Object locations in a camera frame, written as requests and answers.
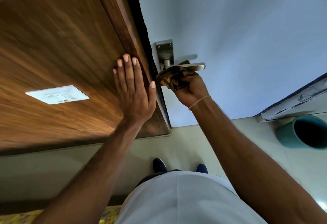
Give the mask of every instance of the shirt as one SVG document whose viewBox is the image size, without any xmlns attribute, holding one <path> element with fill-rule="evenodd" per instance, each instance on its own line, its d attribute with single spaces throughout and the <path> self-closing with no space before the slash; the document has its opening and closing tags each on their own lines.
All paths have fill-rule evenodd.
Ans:
<svg viewBox="0 0 327 224">
<path fill-rule="evenodd" d="M 115 224 L 267 224 L 219 176 L 174 171 L 152 178 L 126 198 Z"/>
</svg>

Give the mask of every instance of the blue shoe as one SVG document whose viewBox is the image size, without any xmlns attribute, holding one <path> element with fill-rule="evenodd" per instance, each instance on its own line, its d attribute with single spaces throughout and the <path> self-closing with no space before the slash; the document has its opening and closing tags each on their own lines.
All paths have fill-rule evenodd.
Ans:
<svg viewBox="0 0 327 224">
<path fill-rule="evenodd" d="M 202 173 L 206 173 L 208 174 L 208 169 L 204 164 L 198 164 L 196 170 L 196 172 L 202 172 Z"/>
<path fill-rule="evenodd" d="M 166 172 L 168 172 L 164 162 L 161 159 L 158 159 L 158 158 L 154 159 L 153 163 L 152 163 L 152 166 L 153 166 L 154 173 L 157 173 L 157 172 L 166 173 Z"/>
</svg>

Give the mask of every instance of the person's left hand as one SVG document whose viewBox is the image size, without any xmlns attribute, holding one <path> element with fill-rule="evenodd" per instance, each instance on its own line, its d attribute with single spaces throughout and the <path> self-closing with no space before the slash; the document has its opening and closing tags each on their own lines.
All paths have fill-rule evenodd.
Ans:
<svg viewBox="0 0 327 224">
<path fill-rule="evenodd" d="M 124 119 L 143 125 L 156 108 L 156 84 L 154 81 L 149 84 L 148 96 L 138 59 L 131 59 L 128 54 L 124 54 L 123 58 L 117 60 L 118 69 L 113 69 L 120 106 Z"/>
</svg>

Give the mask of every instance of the bucket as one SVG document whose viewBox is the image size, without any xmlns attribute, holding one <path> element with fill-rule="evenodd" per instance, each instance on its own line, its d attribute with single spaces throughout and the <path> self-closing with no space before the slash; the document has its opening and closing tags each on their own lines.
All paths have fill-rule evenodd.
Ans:
<svg viewBox="0 0 327 224">
<path fill-rule="evenodd" d="M 313 115 L 302 115 L 276 128 L 277 139 L 288 148 L 327 148 L 327 123 Z"/>
</svg>

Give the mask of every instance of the forearm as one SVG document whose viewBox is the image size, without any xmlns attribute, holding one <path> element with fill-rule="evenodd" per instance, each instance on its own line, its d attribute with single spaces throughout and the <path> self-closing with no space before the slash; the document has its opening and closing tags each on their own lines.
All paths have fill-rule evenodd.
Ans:
<svg viewBox="0 0 327 224">
<path fill-rule="evenodd" d="M 141 126 L 123 120 L 33 224 L 98 223 L 112 195 L 128 148 Z"/>
<path fill-rule="evenodd" d="M 212 99 L 202 100 L 192 111 L 236 192 L 269 224 L 326 221 L 314 199 Z"/>
</svg>

